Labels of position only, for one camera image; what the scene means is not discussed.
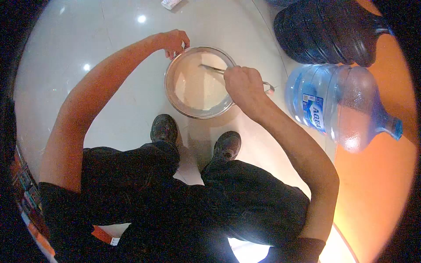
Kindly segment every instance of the hand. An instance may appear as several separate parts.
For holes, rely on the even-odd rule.
[[[256,69],[235,66],[224,73],[225,88],[232,100],[252,120],[264,114],[271,100],[266,96],[262,77]]]
[[[182,53],[184,49],[190,47],[190,39],[186,32],[182,30],[174,29],[158,35],[160,47],[165,50],[166,58],[173,59],[176,55]]]

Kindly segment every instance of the plastic water jug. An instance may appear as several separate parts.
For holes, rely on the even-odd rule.
[[[355,0],[301,0],[281,10],[274,31],[282,49],[303,64],[369,67],[377,39],[391,34],[386,20]]]
[[[402,136],[402,121],[386,112],[373,75],[360,66],[303,65],[288,78],[285,103],[294,119],[349,152],[382,132]]]

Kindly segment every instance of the floor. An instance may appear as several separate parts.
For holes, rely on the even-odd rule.
[[[271,99],[286,111],[283,87],[299,64],[276,42],[275,15],[276,10],[264,0],[183,0],[171,11],[159,0],[124,4],[117,0],[52,0],[28,40],[14,91],[18,144],[35,180],[58,111],[71,89],[102,59],[157,32],[185,30],[191,46],[218,47],[238,65],[258,69],[264,81],[276,86]],[[176,177],[186,183],[202,183],[198,171],[211,158],[215,141],[225,131],[235,130],[243,141],[238,159],[266,169],[310,196],[274,138],[238,107],[209,120],[178,113],[163,89],[168,64],[163,51],[141,63],[94,120],[84,147],[137,148],[150,142],[155,116],[168,113],[177,121],[184,145]],[[317,131],[306,131],[333,161],[336,146]]]

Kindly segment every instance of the black pants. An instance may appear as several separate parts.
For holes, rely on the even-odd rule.
[[[285,185],[259,167],[221,159],[201,172],[204,187],[187,186],[173,178],[179,161],[177,148],[164,141],[125,152],[107,147],[84,149],[82,197],[89,204],[91,223],[131,222],[143,205],[139,193],[147,196],[154,187],[175,187],[184,193],[190,187],[201,187],[208,220],[219,225],[208,235],[214,240],[208,246],[210,254],[225,254],[222,257],[227,261],[234,257],[226,237],[282,246],[301,231],[309,199],[299,188]]]

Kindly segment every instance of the right hand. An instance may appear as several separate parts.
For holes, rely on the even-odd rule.
[[[250,119],[257,121],[263,107],[271,102],[265,94],[262,77],[256,69],[235,66],[224,73],[225,88],[232,100]]]

